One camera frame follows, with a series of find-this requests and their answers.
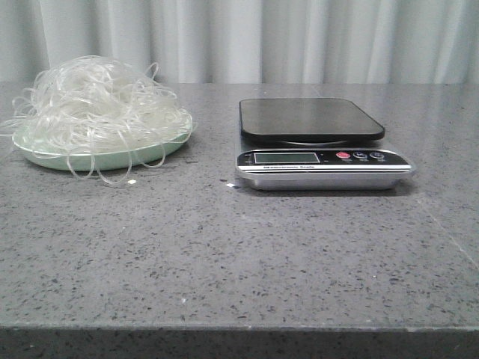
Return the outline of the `translucent white vermicelli bundle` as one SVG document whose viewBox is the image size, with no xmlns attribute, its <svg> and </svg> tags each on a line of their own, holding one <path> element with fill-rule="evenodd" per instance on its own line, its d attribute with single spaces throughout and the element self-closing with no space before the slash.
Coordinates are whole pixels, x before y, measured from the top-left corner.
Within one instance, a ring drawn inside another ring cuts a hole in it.
<svg viewBox="0 0 479 359">
<path fill-rule="evenodd" d="M 1 122 L 1 136 L 18 149 L 13 144 L 14 133 L 39 123 L 130 123 L 190 117 L 195 129 L 192 115 L 180 106 L 176 93 L 155 79 L 158 69 L 158 64 L 152 63 L 146 71 L 137 71 L 118 59 L 96 55 L 66 61 L 39 73 L 33 85 L 13 99 L 13 115 Z M 141 166 L 159 168 L 166 157 Z M 79 180 L 98 176 L 117 185 L 129 179 L 134 167 L 68 172 Z"/>
</svg>

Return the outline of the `black silver kitchen scale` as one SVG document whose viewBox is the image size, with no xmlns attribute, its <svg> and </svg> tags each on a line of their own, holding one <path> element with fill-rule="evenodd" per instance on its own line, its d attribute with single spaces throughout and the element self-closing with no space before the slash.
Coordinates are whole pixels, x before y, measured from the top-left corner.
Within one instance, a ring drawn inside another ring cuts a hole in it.
<svg viewBox="0 0 479 359">
<path fill-rule="evenodd" d="M 236 171 L 266 191 L 390 189 L 415 166 L 384 137 L 385 127 L 346 99 L 244 99 Z"/>
</svg>

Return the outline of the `light green round plate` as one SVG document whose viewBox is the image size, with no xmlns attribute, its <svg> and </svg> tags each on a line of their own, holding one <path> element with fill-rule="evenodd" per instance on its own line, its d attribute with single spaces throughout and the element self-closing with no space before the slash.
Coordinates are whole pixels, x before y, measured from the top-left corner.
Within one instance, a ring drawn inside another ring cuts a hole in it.
<svg viewBox="0 0 479 359">
<path fill-rule="evenodd" d="M 29 161 L 62 171 L 107 171 L 162 161 L 188 141 L 190 117 L 162 121 L 25 125 L 13 144 Z"/>
</svg>

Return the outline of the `white pleated curtain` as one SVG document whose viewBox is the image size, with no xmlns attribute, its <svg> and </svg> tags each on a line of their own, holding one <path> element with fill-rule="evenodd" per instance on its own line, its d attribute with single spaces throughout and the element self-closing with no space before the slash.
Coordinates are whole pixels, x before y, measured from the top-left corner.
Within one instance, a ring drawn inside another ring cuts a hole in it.
<svg viewBox="0 0 479 359">
<path fill-rule="evenodd" d="M 478 82 L 476 1 L 3 1 L 1 79 L 84 55 L 165 82 Z"/>
</svg>

